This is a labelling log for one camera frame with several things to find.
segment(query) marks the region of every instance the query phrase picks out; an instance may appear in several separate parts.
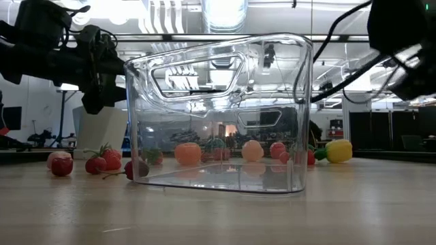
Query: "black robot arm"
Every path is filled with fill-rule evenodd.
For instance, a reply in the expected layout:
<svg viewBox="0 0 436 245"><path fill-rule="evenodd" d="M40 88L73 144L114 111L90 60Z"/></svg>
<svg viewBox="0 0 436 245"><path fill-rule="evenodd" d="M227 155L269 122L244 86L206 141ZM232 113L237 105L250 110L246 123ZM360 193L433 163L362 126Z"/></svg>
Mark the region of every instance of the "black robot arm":
<svg viewBox="0 0 436 245"><path fill-rule="evenodd" d="M72 16L87 10L88 6L69 10L47 0L24 0L15 26L0 21L3 78L20 84L22 75L28 75L52 80L55 86L77 85L90 114L125 100L125 89L115 84L116 75L124 75L124 61L116 54L111 33L89 25L74 32L77 46L67 47Z"/></svg>

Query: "orange fruit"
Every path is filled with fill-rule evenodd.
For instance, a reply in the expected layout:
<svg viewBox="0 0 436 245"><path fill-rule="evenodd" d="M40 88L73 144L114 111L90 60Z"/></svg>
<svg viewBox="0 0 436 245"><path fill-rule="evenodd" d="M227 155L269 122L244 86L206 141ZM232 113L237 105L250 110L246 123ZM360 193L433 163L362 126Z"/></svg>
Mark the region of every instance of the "orange fruit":
<svg viewBox="0 0 436 245"><path fill-rule="evenodd" d="M196 165L202 156L202 149L196 143L179 144L174 156L181 165Z"/></svg>
<svg viewBox="0 0 436 245"><path fill-rule="evenodd" d="M245 142L242 154L246 161L257 161L264 156L264 149L262 149L258 141L250 140Z"/></svg>

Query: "wooden table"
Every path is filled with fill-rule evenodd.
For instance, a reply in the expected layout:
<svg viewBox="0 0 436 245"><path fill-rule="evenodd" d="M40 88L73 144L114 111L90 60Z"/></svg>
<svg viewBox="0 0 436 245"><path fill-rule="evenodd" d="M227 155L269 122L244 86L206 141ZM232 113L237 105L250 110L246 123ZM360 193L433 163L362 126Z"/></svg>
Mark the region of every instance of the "wooden table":
<svg viewBox="0 0 436 245"><path fill-rule="evenodd" d="M0 166L2 244L435 244L436 165L354 159L262 198Z"/></svg>

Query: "clear plastic container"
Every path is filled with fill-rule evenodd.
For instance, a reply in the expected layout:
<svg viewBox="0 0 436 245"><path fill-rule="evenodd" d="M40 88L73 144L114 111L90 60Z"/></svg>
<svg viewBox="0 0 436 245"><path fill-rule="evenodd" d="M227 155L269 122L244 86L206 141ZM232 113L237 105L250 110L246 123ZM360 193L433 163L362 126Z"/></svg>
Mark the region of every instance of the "clear plastic container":
<svg viewBox="0 0 436 245"><path fill-rule="evenodd" d="M287 33L233 39L132 59L125 70L135 182L304 190L308 39Z"/></svg>

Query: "toy bell pepper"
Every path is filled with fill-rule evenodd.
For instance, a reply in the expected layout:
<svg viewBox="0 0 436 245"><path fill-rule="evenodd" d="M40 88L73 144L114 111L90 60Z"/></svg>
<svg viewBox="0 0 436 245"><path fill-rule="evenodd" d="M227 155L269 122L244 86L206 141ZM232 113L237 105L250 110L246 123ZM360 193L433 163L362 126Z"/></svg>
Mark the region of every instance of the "toy bell pepper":
<svg viewBox="0 0 436 245"><path fill-rule="evenodd" d="M324 149L315 151L315 158L327 158L331 163L343 163L353 157L352 144L348 140L335 140L328 142Z"/></svg>

